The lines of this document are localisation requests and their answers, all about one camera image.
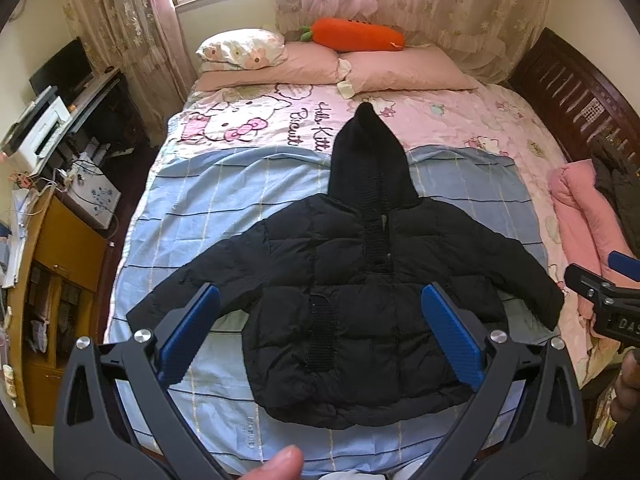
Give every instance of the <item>human thumb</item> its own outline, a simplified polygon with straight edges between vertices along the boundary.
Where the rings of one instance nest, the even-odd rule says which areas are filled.
[[[296,446],[289,446],[240,480],[299,480],[303,465],[302,452]]]

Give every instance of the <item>clothing pile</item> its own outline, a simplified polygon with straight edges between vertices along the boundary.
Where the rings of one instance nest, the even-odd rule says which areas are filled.
[[[604,136],[595,136],[590,147],[596,189],[611,204],[629,248],[640,258],[640,178],[625,155]]]
[[[564,296],[521,243],[461,209],[420,198],[404,150],[363,103],[335,139],[328,192],[222,240],[128,314],[155,328],[205,282],[222,313],[244,310],[242,352],[255,402],[284,422],[383,426],[465,402],[424,320],[438,282],[491,330],[506,329],[497,289],[549,329]]]

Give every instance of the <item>jacket hood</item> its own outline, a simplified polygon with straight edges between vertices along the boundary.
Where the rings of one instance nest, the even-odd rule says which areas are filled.
[[[335,138],[328,195],[378,218],[418,201],[404,149],[371,103]]]

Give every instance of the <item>computer monitor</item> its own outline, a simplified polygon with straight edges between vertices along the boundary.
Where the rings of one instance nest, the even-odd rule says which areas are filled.
[[[69,106],[91,81],[92,70],[79,38],[49,59],[30,79],[31,87],[39,95],[49,86],[58,87],[58,95]]]

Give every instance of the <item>printer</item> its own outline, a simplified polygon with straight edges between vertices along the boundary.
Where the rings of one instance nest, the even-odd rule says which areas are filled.
[[[68,130],[71,114],[57,91],[49,86],[38,95],[1,143],[0,149],[21,173],[38,175]]]

